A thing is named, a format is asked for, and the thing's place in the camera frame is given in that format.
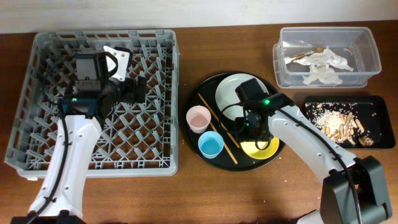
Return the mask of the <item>yellow bowl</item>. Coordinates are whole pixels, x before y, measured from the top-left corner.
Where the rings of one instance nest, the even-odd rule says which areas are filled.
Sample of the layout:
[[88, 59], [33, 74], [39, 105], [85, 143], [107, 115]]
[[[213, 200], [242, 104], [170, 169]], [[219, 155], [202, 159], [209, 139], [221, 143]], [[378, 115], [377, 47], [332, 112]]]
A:
[[280, 141], [278, 138], [272, 138], [271, 143], [267, 145], [267, 141], [258, 141], [256, 147], [255, 141], [241, 142], [242, 150], [253, 159], [268, 159], [271, 158], [278, 150]]

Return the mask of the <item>blue cup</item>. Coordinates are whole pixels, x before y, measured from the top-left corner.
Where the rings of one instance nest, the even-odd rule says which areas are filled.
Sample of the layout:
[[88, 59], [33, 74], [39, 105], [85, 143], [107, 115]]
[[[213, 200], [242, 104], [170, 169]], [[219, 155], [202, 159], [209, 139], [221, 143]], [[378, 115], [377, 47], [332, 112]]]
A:
[[219, 133], [206, 131], [199, 137], [198, 148], [207, 159], [214, 159], [223, 150], [224, 141]]

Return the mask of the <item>food scraps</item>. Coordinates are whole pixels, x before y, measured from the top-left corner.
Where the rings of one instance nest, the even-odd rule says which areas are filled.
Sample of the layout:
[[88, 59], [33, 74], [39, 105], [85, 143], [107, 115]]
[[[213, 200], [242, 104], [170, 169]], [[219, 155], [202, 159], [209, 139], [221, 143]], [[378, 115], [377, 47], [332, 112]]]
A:
[[305, 103], [308, 120], [334, 143], [370, 147], [374, 140], [359, 119], [358, 103]]

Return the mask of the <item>gold foil wrapper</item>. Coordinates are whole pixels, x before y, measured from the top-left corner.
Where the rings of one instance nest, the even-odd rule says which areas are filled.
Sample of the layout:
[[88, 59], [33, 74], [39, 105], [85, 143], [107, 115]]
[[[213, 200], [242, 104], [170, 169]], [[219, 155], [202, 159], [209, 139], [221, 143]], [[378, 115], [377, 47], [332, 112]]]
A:
[[315, 50], [311, 50], [311, 51], [308, 51], [308, 52], [305, 52], [305, 53], [302, 53], [302, 54], [298, 54], [298, 55], [295, 55], [295, 56], [292, 56], [292, 57], [285, 57], [284, 58], [284, 62], [285, 62], [285, 64], [289, 64], [289, 63], [293, 62], [294, 60], [298, 60], [300, 58], [309, 56], [309, 55], [314, 54], [314, 53], [322, 53], [323, 51], [324, 51], [323, 47], [317, 47]]

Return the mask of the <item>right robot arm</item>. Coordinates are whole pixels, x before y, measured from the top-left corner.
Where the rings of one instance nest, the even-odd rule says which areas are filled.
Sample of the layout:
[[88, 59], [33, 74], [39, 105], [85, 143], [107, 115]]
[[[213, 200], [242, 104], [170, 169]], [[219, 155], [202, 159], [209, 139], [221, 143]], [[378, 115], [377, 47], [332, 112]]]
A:
[[392, 216], [386, 177], [373, 156], [363, 159], [329, 139], [283, 93], [266, 93], [254, 78], [235, 89], [243, 117], [237, 138], [270, 141], [277, 137], [311, 168], [322, 183], [318, 210], [296, 223], [382, 223]]

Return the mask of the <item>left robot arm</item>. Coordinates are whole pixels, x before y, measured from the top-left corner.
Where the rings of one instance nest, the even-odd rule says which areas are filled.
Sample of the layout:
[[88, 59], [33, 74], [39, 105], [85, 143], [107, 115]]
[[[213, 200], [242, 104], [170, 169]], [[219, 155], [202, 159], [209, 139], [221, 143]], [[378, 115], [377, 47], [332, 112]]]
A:
[[70, 80], [63, 96], [43, 98], [57, 107], [57, 138], [41, 189], [24, 217], [12, 223], [83, 223], [83, 189], [91, 155], [106, 118], [120, 103], [144, 103], [147, 81], [129, 78], [132, 52], [104, 46], [61, 59], [76, 61], [77, 78]]

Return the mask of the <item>white napkin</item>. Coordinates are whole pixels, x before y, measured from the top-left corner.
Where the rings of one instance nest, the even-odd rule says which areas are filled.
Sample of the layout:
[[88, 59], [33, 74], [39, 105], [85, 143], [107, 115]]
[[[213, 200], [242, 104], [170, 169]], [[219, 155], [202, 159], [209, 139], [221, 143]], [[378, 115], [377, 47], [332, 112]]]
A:
[[322, 84], [340, 85], [342, 79], [336, 75], [335, 69], [353, 72], [354, 68], [348, 65], [346, 58], [335, 54], [328, 47], [322, 53], [314, 53], [309, 56], [294, 60], [300, 65], [309, 66], [310, 75], [303, 76], [303, 83], [309, 85], [314, 81], [320, 81]]

